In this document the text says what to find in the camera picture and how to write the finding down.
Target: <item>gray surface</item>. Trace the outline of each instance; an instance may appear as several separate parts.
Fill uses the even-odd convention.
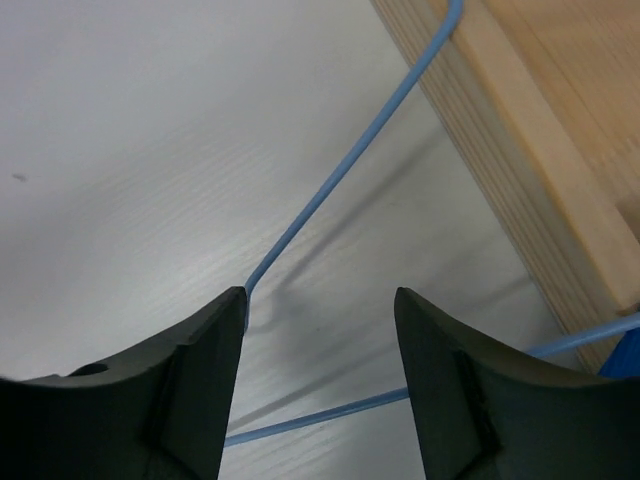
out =
[[[367,0],[5,2],[0,68],[17,378],[242,283],[406,72]],[[559,335],[420,92],[256,290],[230,431],[403,385],[400,285],[511,345]],[[404,402],[229,449],[221,478],[423,474]]]

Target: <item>cable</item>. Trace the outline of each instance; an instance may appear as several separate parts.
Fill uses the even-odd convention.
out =
[[[442,22],[442,25],[433,36],[431,43],[425,49],[424,53],[420,56],[416,64],[409,70],[407,76],[402,80],[398,88],[391,95],[387,103],[384,104],[380,113],[375,117],[371,125],[367,127],[362,136],[358,139],[355,145],[351,148],[349,153],[342,159],[335,170],[329,175],[329,178],[322,184],[318,192],[307,203],[302,211],[295,218],[293,223],[285,230],[282,236],[278,239],[275,245],[269,250],[269,252],[262,259],[260,264],[251,273],[249,279],[245,283],[247,295],[251,298],[251,294],[256,285],[264,274],[269,270],[269,267],[278,259],[280,254],[289,245],[291,240],[297,235],[297,233],[304,227],[309,218],[318,210],[320,205],[327,199],[333,189],[342,181],[344,176],[351,170],[351,167],[356,163],[358,158],[364,153],[367,147],[371,144],[373,139],[380,133],[382,127],[391,118],[393,113],[398,109],[402,101],[409,94],[411,89],[418,83],[420,77],[425,72],[427,67],[431,64],[434,57],[438,54],[442,46],[446,43],[447,39],[455,29],[460,17],[462,16],[464,0],[450,0],[449,10]],[[245,329],[249,326],[249,313],[247,311],[247,317],[245,319]]]
[[[635,313],[606,325],[601,325],[574,335],[566,335],[555,342],[534,347],[528,350],[527,353],[532,357],[544,358],[574,349],[587,343],[603,340],[612,335],[635,330],[636,328],[640,328],[640,313]],[[249,432],[231,435],[225,440],[224,446],[231,447],[234,445],[252,442],[261,438],[271,437],[280,433],[290,432],[291,430],[297,430],[310,425],[328,422],[329,420],[345,417],[364,410],[370,410],[390,403],[399,402],[400,400],[407,398],[409,398],[409,390],[407,387],[399,388],[397,390],[392,390],[363,400],[358,400],[357,402],[330,408],[329,410],[323,410],[311,415],[297,417],[292,420],[258,428]]]

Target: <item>blue cable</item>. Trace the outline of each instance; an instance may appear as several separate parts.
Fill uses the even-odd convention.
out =
[[[393,95],[384,104],[380,113],[375,117],[371,125],[367,127],[362,136],[358,139],[356,144],[351,148],[349,153],[342,159],[335,170],[329,175],[329,178],[322,184],[318,192],[307,203],[307,205],[298,214],[296,219],[291,223],[289,228],[282,234],[275,245],[269,250],[269,252],[262,259],[260,264],[251,273],[245,288],[247,295],[251,298],[251,294],[256,285],[264,274],[269,270],[271,265],[278,259],[280,254],[289,245],[291,240],[297,235],[302,227],[307,223],[309,218],[318,210],[320,205],[327,199],[334,188],[342,181],[344,176],[351,170],[351,167],[356,163],[358,158],[364,153],[367,147],[376,138],[382,127],[391,118],[393,113],[398,109],[402,101],[409,94],[411,89],[418,83],[420,77],[425,72],[427,67],[431,64],[435,56],[438,54],[442,46],[447,42],[447,39],[451,33],[455,30],[460,17],[462,16],[464,0],[450,0],[449,10],[442,22],[442,25],[433,36],[431,43],[426,48],[424,53],[420,56],[416,64],[409,70],[407,76],[402,80],[398,88]],[[245,329],[249,326],[249,313],[247,311],[247,317],[245,319]]]
[[[635,313],[628,317],[615,320],[606,325],[601,325],[584,332],[576,333],[574,335],[566,335],[560,340],[542,345],[540,347],[534,347],[527,351],[527,353],[533,357],[544,358],[558,353],[562,353],[587,343],[597,342],[604,340],[612,335],[625,333],[631,330],[640,328],[640,313]],[[407,387],[392,390],[390,392],[375,395],[373,397],[365,398],[364,400],[358,400],[357,402],[348,403],[340,407],[331,408],[329,410],[323,410],[321,412],[313,413],[311,415],[305,415],[297,417],[286,422],[276,423],[267,427],[258,428],[257,430],[251,430],[249,432],[238,433],[227,437],[224,446],[231,447],[234,445],[240,445],[243,443],[252,442],[261,438],[271,437],[280,433],[290,432],[291,430],[297,430],[299,428],[308,427],[318,423],[324,423],[336,418],[345,417],[364,410],[370,410],[372,408],[381,407],[390,403],[399,402],[409,398],[409,390]]]

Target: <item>tabletop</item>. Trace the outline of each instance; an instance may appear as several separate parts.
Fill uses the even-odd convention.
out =
[[[407,71],[367,0],[0,11],[13,378],[67,374],[242,284]],[[229,433],[403,386],[399,286],[518,348],[560,335],[419,90],[258,285]],[[424,473],[404,401],[231,447],[220,478]]]

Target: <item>wood panel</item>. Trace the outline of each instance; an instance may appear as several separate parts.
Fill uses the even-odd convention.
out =
[[[447,8],[373,3],[409,63]],[[640,300],[637,25],[634,0],[468,1],[422,79],[567,332]],[[586,366],[613,344],[581,349]]]

